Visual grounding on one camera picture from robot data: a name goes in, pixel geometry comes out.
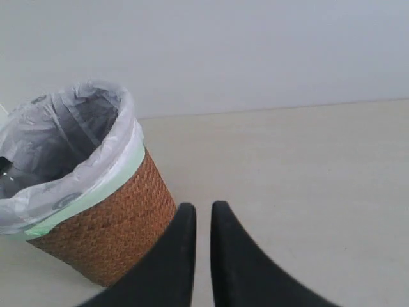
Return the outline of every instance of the green tape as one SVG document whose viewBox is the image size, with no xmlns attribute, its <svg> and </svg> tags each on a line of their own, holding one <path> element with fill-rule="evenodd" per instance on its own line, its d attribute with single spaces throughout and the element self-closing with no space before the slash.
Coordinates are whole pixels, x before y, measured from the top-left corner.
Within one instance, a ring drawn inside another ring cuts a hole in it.
<svg viewBox="0 0 409 307">
<path fill-rule="evenodd" d="M 123 186 L 135 174 L 138 167 L 142 164 L 144 156 L 145 148 L 140 146 L 134 156 L 130 158 L 131 162 L 127 164 L 127 166 L 124 167 L 123 170 L 107 184 L 101 185 L 92 193 L 80 196 L 63 210 L 55 213 L 36 226 L 26 230 L 24 233 L 16 233 L 15 235 L 8 235 L 7 237 L 12 240 L 29 241 L 42 237 L 43 235 L 47 235 L 59 223 L 91 208 L 115 193 L 115 191 Z"/>
</svg>

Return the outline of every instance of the white plastic bag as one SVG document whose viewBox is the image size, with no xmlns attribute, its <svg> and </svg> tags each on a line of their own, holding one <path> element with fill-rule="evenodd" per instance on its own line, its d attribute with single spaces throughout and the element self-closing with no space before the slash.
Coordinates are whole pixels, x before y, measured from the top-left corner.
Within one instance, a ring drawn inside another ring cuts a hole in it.
<svg viewBox="0 0 409 307">
<path fill-rule="evenodd" d="M 97 199 L 93 193 L 143 148 L 134 106 L 121 86 L 88 81 L 14 110 L 0 130 L 0 157 L 46 182 L 0 199 L 0 234 L 23 232 L 75 200 Z"/>
</svg>

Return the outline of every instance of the beige floor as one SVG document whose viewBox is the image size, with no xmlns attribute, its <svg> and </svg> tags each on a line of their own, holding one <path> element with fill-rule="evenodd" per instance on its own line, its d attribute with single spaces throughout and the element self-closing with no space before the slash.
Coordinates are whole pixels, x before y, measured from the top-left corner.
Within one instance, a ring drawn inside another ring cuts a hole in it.
<svg viewBox="0 0 409 307">
<path fill-rule="evenodd" d="M 262 248 L 345 307 L 409 306 L 409 102 L 144 120 L 177 202 L 197 207 L 193 306 L 212 306 L 210 205 L 228 200 Z M 73 306 L 99 288 L 0 239 L 1 306 Z"/>
</svg>

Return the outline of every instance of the trash bag liner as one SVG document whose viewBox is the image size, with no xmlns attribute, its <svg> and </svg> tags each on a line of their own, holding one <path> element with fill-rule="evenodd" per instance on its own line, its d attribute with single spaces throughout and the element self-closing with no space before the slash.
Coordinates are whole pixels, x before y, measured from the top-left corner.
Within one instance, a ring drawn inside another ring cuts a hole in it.
<svg viewBox="0 0 409 307">
<path fill-rule="evenodd" d="M 12 179 L 0 186 L 0 234 L 27 229 L 91 193 L 133 134 L 142 132 L 131 95 L 104 81 L 14 110 L 0 130 L 0 157 L 11 163 L 4 174 Z"/>
</svg>

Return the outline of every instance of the wall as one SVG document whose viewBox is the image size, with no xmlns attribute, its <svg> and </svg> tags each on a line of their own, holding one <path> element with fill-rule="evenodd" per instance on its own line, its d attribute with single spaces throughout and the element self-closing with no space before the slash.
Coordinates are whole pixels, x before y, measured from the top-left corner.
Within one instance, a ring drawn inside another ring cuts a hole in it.
<svg viewBox="0 0 409 307">
<path fill-rule="evenodd" d="M 123 83 L 142 117 L 409 97 L 404 0 L 2 1 L 0 102 Z"/>
</svg>

